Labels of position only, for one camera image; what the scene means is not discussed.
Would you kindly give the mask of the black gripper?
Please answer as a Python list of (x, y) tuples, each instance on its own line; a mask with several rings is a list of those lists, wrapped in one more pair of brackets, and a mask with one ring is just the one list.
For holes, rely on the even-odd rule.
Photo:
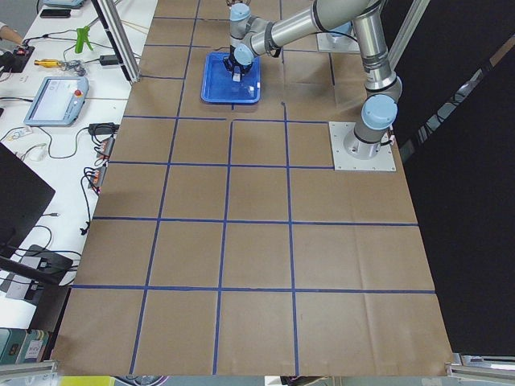
[(235, 74), (243, 76), (250, 72), (249, 65), (239, 64), (232, 56), (225, 56), (222, 61), (226, 70), (230, 72), (232, 76)]

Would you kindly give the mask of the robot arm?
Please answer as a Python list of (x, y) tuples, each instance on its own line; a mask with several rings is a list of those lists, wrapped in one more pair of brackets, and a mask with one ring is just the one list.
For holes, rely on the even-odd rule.
[(346, 155), (369, 161), (388, 145), (402, 82), (389, 61), (381, 1), (230, 1), (228, 70), (282, 60), (282, 96), (294, 121), (350, 121)]

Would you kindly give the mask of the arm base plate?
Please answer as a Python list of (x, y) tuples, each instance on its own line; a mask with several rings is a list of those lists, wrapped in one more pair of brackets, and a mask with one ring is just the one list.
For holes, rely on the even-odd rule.
[(320, 52), (360, 53), (358, 43), (352, 37), (322, 33), (318, 34), (316, 39)]
[(334, 170), (351, 172), (395, 172), (393, 145), (388, 133), (374, 144), (361, 142), (354, 133), (355, 122), (329, 121)]

